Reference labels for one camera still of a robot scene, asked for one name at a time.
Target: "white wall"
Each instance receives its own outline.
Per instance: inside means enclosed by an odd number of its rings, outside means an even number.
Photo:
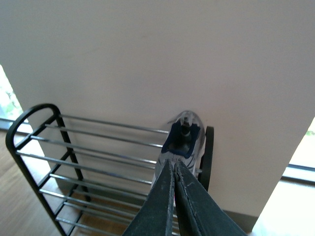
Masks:
[[[314,117],[314,1],[41,1],[0,6],[0,63],[24,109],[215,128],[209,192],[258,216]]]

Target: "sneaker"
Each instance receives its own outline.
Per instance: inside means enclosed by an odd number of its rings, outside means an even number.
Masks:
[[[152,184],[166,159],[171,160],[173,167],[181,160],[195,175],[196,161],[204,153],[205,130],[196,113],[184,111],[169,123],[173,124],[158,157]]]

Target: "baseboard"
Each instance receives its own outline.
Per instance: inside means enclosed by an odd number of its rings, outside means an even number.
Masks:
[[[252,231],[256,221],[258,220],[257,216],[231,212],[228,210],[224,210],[224,212],[246,233]]]

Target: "chrome rod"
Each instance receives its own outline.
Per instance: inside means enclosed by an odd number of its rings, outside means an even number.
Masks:
[[[77,120],[82,120],[82,121],[87,121],[87,122],[100,123],[100,124],[108,124],[108,125],[119,126],[119,127],[124,127],[124,128],[130,128],[130,129],[138,129],[138,130],[155,132],[155,133],[163,133],[163,134],[169,133],[168,131],[160,130],[160,129],[153,129],[153,128],[147,128],[147,127],[136,126],[136,125],[121,124],[121,123],[115,123],[115,122],[109,122],[109,121],[102,121],[102,120],[97,120],[97,119],[82,118],[82,117],[76,117],[76,116],[70,116],[70,115],[60,115],[60,117],[77,119]]]
[[[113,173],[113,172],[107,172],[107,171],[103,171],[103,170],[99,170],[99,169],[95,169],[92,167],[86,167],[86,166],[82,166],[80,164],[76,164],[76,163],[72,163],[72,162],[68,162],[68,161],[62,161],[62,160],[58,160],[52,157],[47,157],[47,156],[38,156],[38,155],[34,155],[34,154],[28,154],[28,153],[24,153],[21,151],[17,151],[16,152],[18,155],[22,155],[22,156],[29,156],[29,157],[33,157],[36,159],[40,159],[40,160],[45,160],[45,161],[49,161],[49,162],[54,162],[60,165],[65,165],[65,166],[72,166],[75,169],[81,169],[81,170],[86,170],[86,171],[92,171],[95,173],[99,173],[99,174],[103,174],[103,175],[107,175],[107,176],[111,176],[111,177],[116,177],[116,178],[121,178],[121,179],[126,179],[126,180],[131,180],[131,181],[135,181],[138,183],[145,183],[145,184],[151,184],[151,181],[147,181],[147,180],[143,180],[143,179],[139,179],[139,178],[134,178],[134,177],[130,177],[130,176],[123,176],[117,173]]]
[[[84,204],[86,206],[96,207],[97,209],[108,210],[108,211],[111,211],[113,213],[116,213],[116,214],[119,214],[119,215],[123,215],[123,216],[126,216],[126,217],[130,217],[130,218],[134,218],[136,216],[136,214],[133,214],[133,213],[130,213],[130,212],[126,212],[126,211],[123,211],[123,210],[119,210],[119,209],[116,209],[116,208],[113,208],[113,207],[109,207],[109,206],[104,206],[104,205],[97,204],[97,203],[91,203],[91,202],[83,201],[83,200],[80,200],[80,199],[77,199],[77,198],[73,198],[73,197],[68,197],[66,195],[63,195],[63,194],[60,194],[60,193],[51,192],[51,191],[48,191],[48,190],[45,190],[45,189],[40,189],[39,192],[43,193],[43,194],[48,194],[48,195],[51,195],[51,196],[55,196],[55,197],[58,197],[58,198],[67,199],[69,201],[78,202],[78,203]]]
[[[60,218],[60,217],[56,217],[56,220],[60,221],[60,222],[68,223],[70,225],[75,225],[75,226],[80,227],[80,228],[84,228],[84,229],[87,229],[87,230],[91,230],[91,231],[94,231],[94,232],[105,234],[107,236],[119,236],[117,234],[113,234],[113,233],[110,233],[110,232],[107,232],[107,231],[104,231],[104,230],[100,230],[100,229],[97,229],[97,228],[94,228],[94,227],[90,227],[90,226],[87,226],[87,225],[83,225],[83,224],[80,224],[80,223],[75,223],[73,221],[66,220],[66,219],[63,219],[63,218]]]
[[[50,174],[50,176],[53,178],[58,178],[58,179],[70,182],[70,183],[75,183],[75,184],[78,184],[80,186],[90,187],[93,189],[99,189],[99,190],[103,190],[103,191],[109,191],[109,192],[113,192],[113,193],[119,193],[122,196],[132,197],[132,198],[136,198],[136,199],[140,199],[140,200],[145,200],[146,197],[148,196],[147,194],[130,191],[130,190],[124,189],[124,188],[105,186],[105,185],[98,183],[98,182],[95,182],[95,181],[86,181],[86,180],[80,181],[80,180],[76,180],[73,178],[68,178],[68,177],[64,177],[64,176],[60,176],[60,175],[56,175],[56,174]]]
[[[128,225],[131,222],[131,219],[126,219],[126,218],[119,217],[117,215],[112,215],[103,211],[94,210],[94,209],[86,208],[83,206],[78,206],[76,204],[65,202],[64,205],[78,209],[78,210],[82,210],[84,211],[84,213],[89,213],[90,215],[95,216],[95,217],[102,217],[102,219],[110,220],[118,224]]]
[[[145,163],[150,163],[150,164],[156,164],[157,163],[156,161],[142,159],[142,158],[139,158],[139,157],[120,155],[120,154],[106,152],[106,151],[102,151],[102,150],[95,150],[95,149],[88,148],[88,147],[82,147],[82,146],[79,146],[79,145],[65,143],[65,142],[61,142],[61,141],[58,141],[58,140],[45,139],[45,138],[38,137],[38,136],[31,136],[31,138],[34,139],[34,140],[37,140],[37,141],[42,141],[42,142],[46,142],[46,143],[56,144],[56,145],[67,147],[67,148],[78,148],[78,149],[82,149],[82,150],[86,150],[86,151],[97,152],[97,153],[101,153],[101,154],[105,154],[105,155],[116,156],[116,157],[120,157],[120,158],[124,158],[124,159],[140,161],[140,162],[145,162]]]
[[[148,166],[148,165],[142,165],[142,164],[138,164],[138,163],[131,163],[131,162],[126,162],[126,161],[111,159],[111,158],[108,158],[108,157],[103,157],[103,156],[99,156],[99,155],[89,154],[89,153],[86,153],[86,152],[83,152],[83,151],[73,151],[73,153],[85,155],[85,156],[88,156],[88,157],[98,158],[98,159],[102,159],[102,160],[113,161],[113,162],[117,162],[117,163],[137,166],[137,167],[143,167],[143,168],[147,168],[147,169],[155,169],[154,166]]]
[[[77,190],[77,189],[75,189],[73,191],[75,193],[78,193],[78,194],[81,194],[81,195],[86,195],[86,196],[98,198],[98,199],[101,199],[101,200],[122,204],[122,205],[125,205],[125,206],[128,206],[128,207],[133,207],[133,208],[137,208],[137,209],[141,208],[141,206],[139,206],[139,205],[132,204],[132,203],[127,203],[127,202],[123,202],[123,201],[119,201],[119,200],[108,198],[108,197],[105,197],[105,196],[102,196],[102,195],[98,195],[98,194],[94,194],[94,193],[88,193],[88,192],[83,192],[83,191],[80,191],[80,190]]]
[[[77,129],[69,129],[66,127],[60,127],[60,126],[55,126],[55,125],[50,125],[50,124],[47,124],[46,127],[52,128],[52,129],[58,129],[60,131],[91,135],[91,136],[96,136],[96,137],[100,137],[100,138],[112,139],[112,140],[132,143],[132,144],[140,144],[140,145],[145,145],[145,146],[150,146],[150,147],[155,147],[155,148],[162,148],[162,146],[163,146],[160,144],[153,144],[153,143],[147,143],[147,142],[142,142],[142,141],[137,141],[137,140],[123,139],[123,138],[119,138],[119,137],[97,134],[97,133],[92,133],[92,132],[87,132],[87,131],[77,130]]]

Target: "wooden floor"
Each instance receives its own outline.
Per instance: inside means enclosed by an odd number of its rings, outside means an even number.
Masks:
[[[4,140],[0,132],[0,235],[59,236]],[[314,222],[315,188],[280,181],[249,236],[315,236]],[[74,235],[90,234],[77,230]]]

